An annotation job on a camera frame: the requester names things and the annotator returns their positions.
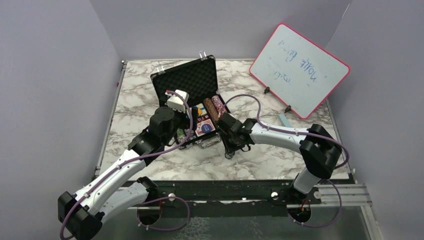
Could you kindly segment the red playing card deck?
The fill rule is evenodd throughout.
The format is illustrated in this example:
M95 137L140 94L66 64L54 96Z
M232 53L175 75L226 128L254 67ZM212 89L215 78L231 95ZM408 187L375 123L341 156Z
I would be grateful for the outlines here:
M210 119L207 119L197 123L196 129L195 129L195 135L197 137L201 137L215 130L216 129L213 122Z

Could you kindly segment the black poker set case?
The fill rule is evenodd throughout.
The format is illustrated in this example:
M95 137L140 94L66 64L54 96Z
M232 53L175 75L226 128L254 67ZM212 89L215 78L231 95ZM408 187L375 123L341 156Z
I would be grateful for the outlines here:
M190 107L197 104L203 104L204 99L219 96L221 101L225 103L219 94L218 75L216 58L213 55L206 55L201 51L200 58L195 59L168 69L157 69L150 75L150 80L156 92L159 105L162 107L169 98L165 93L166 90L182 90L189 94L187 103ZM181 146L182 149L198 145L205 149L221 142L219 129L213 122L215 131L196 136L195 132L183 128L185 135L191 134L189 139Z

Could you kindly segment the dark blue small blind button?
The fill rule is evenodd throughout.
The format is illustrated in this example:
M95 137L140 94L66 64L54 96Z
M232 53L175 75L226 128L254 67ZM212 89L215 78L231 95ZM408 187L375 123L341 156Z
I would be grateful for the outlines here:
M201 126L201 131L203 132L203 133L210 133L211 131L213 131L214 130L214 128L210 125L210 124L208 124L208 123L204 123L202 126Z

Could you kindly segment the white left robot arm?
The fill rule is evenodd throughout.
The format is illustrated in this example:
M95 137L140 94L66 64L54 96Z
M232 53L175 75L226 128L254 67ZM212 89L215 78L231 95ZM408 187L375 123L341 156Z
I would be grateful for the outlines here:
M69 239L91 240L104 223L127 208L162 201L157 185L148 177L141 177L125 190L119 188L157 157L185 143L186 138L166 149L178 130L194 130L197 118L195 108L183 111L168 106L157 108L149 125L132 139L114 165L75 193L66 191L58 198L58 219L62 223L59 237L66 239L64 233L68 230Z

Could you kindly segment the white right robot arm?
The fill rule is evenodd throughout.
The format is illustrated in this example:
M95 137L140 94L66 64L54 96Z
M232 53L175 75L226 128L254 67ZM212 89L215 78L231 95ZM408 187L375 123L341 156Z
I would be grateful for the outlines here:
M305 168L288 190L289 199L300 204L321 180L328 180L342 154L342 147L319 124L309 128L290 128L248 118L244 122L225 112L217 121L225 153L232 157L251 145L270 145L294 151L302 156Z

